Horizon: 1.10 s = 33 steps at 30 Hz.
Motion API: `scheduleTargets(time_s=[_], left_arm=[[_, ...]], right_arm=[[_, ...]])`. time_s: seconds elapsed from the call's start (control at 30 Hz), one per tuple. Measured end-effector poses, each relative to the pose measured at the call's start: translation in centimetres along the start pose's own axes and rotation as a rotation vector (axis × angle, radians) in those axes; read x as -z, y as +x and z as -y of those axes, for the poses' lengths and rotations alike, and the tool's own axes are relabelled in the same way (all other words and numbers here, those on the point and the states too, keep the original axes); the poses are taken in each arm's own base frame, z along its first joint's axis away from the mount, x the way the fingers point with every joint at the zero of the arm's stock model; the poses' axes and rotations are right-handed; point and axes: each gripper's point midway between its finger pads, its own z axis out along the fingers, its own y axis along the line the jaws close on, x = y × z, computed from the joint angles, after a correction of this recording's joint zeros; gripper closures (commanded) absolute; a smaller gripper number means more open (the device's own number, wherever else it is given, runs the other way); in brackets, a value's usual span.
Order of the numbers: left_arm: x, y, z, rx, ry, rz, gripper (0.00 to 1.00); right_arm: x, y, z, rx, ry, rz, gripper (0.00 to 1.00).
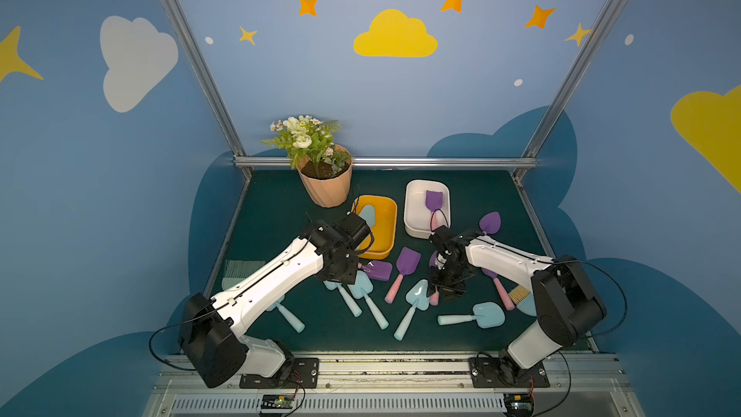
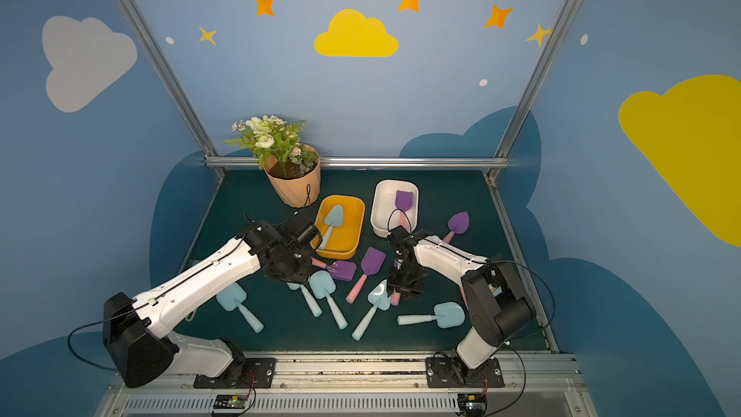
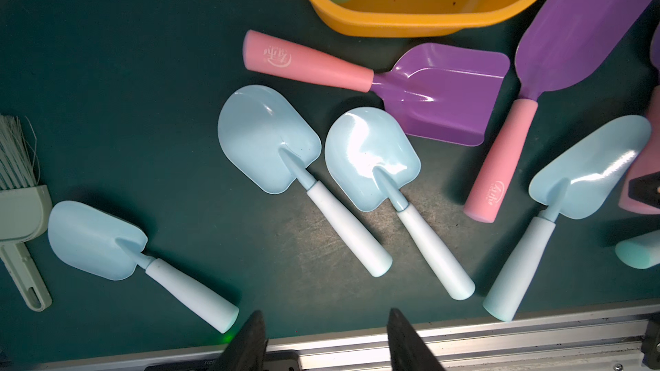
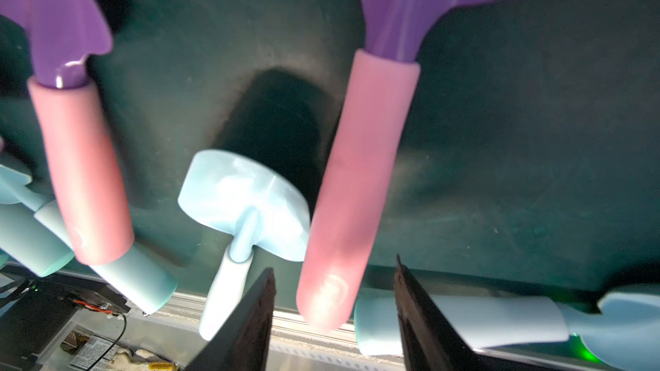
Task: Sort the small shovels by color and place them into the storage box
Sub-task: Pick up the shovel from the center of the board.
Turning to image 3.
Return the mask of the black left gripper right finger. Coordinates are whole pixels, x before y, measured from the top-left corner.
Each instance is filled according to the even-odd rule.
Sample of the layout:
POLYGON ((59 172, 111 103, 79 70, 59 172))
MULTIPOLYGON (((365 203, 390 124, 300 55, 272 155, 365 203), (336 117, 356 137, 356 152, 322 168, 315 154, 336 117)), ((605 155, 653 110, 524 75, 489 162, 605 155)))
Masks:
POLYGON ((390 309, 387 324, 388 348, 393 371, 445 371, 438 359, 398 308, 390 309))

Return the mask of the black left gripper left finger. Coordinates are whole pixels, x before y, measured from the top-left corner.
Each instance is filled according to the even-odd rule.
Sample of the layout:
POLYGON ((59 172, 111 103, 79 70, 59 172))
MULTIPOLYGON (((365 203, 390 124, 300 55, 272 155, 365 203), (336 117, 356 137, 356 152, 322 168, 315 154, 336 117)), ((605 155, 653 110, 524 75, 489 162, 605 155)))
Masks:
POLYGON ((266 323, 261 310, 254 311, 211 370, 262 371, 268 339, 266 323))

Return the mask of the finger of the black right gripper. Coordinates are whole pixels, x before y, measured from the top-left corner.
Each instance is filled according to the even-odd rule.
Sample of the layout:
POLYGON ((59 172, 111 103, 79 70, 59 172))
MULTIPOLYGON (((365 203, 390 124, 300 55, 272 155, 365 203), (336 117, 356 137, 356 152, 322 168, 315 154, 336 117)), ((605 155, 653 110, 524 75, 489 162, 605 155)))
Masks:
POLYGON ((639 178, 630 180, 630 199, 660 208, 660 173, 649 173, 639 178))

